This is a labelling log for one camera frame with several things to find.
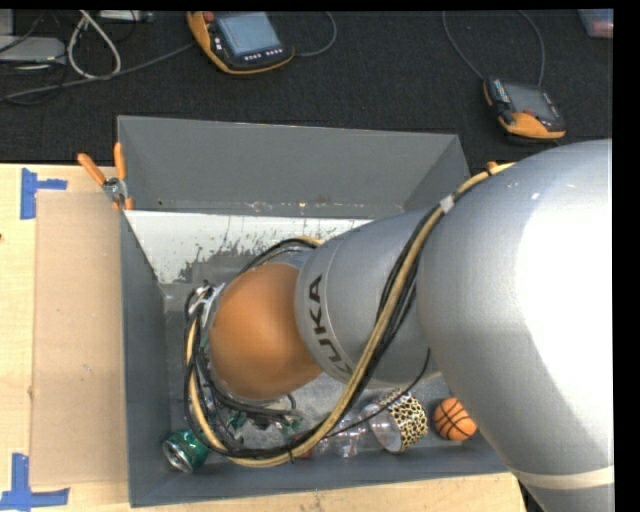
black floor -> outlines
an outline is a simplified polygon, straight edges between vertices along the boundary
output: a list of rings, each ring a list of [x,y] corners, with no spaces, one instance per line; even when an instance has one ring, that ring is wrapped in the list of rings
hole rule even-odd
[[[613,39],[589,37],[576,9],[524,12],[544,43],[542,86],[566,120],[567,134],[559,142],[611,137]],[[41,11],[15,14],[15,32],[23,35]],[[337,36],[329,50],[246,77],[218,71],[193,46],[109,81],[19,96],[81,76],[69,66],[26,72],[4,63],[0,161],[71,163],[82,151],[110,164],[120,114],[455,133],[472,171],[550,147],[505,136],[480,77],[447,38],[440,11],[331,14]],[[331,39],[332,24],[323,12],[275,15],[281,39],[299,52]],[[66,43],[79,19],[79,11],[45,11],[32,35]],[[194,42],[181,11],[156,11],[151,23],[95,19],[116,43],[124,69]],[[528,19],[497,10],[450,11],[446,18],[453,41],[480,75],[535,84],[542,56]],[[111,52],[93,29],[82,34],[74,55],[87,72],[112,69]]]

handheld device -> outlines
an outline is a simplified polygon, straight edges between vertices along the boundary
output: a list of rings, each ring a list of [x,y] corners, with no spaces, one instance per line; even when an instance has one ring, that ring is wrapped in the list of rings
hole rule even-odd
[[[498,122],[509,135],[531,142],[547,142],[567,132],[558,107],[541,87],[489,77],[483,88]]]
[[[211,61],[225,73],[269,71],[289,62],[284,44],[266,12],[187,12],[189,28]]]

yellow cable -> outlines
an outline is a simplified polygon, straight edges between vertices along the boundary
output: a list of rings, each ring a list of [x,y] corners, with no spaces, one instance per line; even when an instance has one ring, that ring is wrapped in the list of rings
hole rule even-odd
[[[460,187],[458,187],[458,189],[455,192],[455,195],[459,196],[464,194],[473,186],[484,181],[490,176],[491,174],[487,172],[483,172],[471,177],[462,185],[460,185]],[[394,280],[393,285],[391,287],[391,291],[389,293],[387,302],[380,314],[380,317],[378,318],[378,321],[376,322],[373,328],[373,332],[369,337],[369,341],[365,345],[365,348],[362,352],[360,360],[358,361],[358,364],[356,365],[353,371],[353,374],[351,375],[349,382],[346,384],[345,389],[342,392],[342,395],[340,396],[340,398],[338,399],[334,409],[331,411],[329,416],[327,416],[327,418],[324,420],[322,425],[307,440],[302,442],[299,446],[291,449],[290,453],[288,452],[282,455],[277,455],[277,456],[266,458],[266,459],[242,459],[242,458],[229,457],[230,461],[243,466],[249,466],[249,467],[272,467],[272,466],[285,464],[287,462],[290,462],[292,458],[300,457],[308,453],[309,450],[313,449],[313,447],[321,439],[323,439],[327,434],[331,432],[331,430],[335,427],[336,423],[342,417],[345,409],[347,408],[349,402],[351,401],[351,398],[355,395],[357,387],[360,384],[362,377],[364,376],[364,372],[366,371],[366,368],[369,365],[369,362],[371,361],[371,357],[373,356],[373,353],[376,347],[378,346],[378,344],[380,343],[380,340],[382,339],[384,331],[391,320],[391,316],[398,303],[402,289],[407,281],[409,271],[413,263],[415,262],[416,258],[418,257],[420,250],[422,249],[422,246],[424,245],[424,242],[426,241],[429,233],[434,228],[434,226],[436,225],[440,217],[443,215],[443,213],[444,213],[444,210],[442,209],[442,207],[438,206],[433,211],[429,219],[427,219],[427,222],[425,222],[424,226],[416,236],[413,244],[411,245],[407,253],[406,258],[404,259],[404,261],[402,262],[402,265],[400,266],[396,279]],[[189,335],[187,339],[187,347],[186,347],[187,361],[189,361],[191,357],[194,337],[195,337],[195,324],[192,326],[191,330],[189,331]],[[211,429],[211,427],[209,426],[209,424],[207,423],[204,413],[202,412],[202,409],[200,407],[200,402],[197,396],[195,376],[192,376],[189,382],[189,395],[191,398],[196,419],[200,427],[202,428],[203,433],[209,440],[209,442],[217,448],[226,450],[222,445],[222,443],[220,442],[220,440],[215,435],[215,433],[213,432],[213,430]]]

small ball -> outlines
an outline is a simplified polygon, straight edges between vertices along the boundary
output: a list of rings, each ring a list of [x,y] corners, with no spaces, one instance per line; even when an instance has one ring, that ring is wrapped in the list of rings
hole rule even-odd
[[[433,412],[433,425],[441,437],[450,441],[464,441],[478,430],[460,400],[455,397],[445,398],[438,404]]]

gray metal bin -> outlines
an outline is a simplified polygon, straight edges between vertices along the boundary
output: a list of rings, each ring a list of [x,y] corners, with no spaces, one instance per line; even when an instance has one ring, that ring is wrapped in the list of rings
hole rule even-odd
[[[369,452],[265,469],[214,459],[194,474],[172,468],[161,450],[171,432],[186,427],[186,293],[203,277],[233,276],[269,242],[240,250],[239,240],[212,241],[203,221],[212,229],[231,217],[331,228],[345,219],[367,222],[429,208],[469,176],[456,135],[122,116],[118,140],[136,208],[120,221],[132,506],[506,471],[481,433],[464,443],[416,445],[399,456]],[[141,217],[150,232],[136,224]],[[445,382],[437,386],[436,394],[446,392]]]

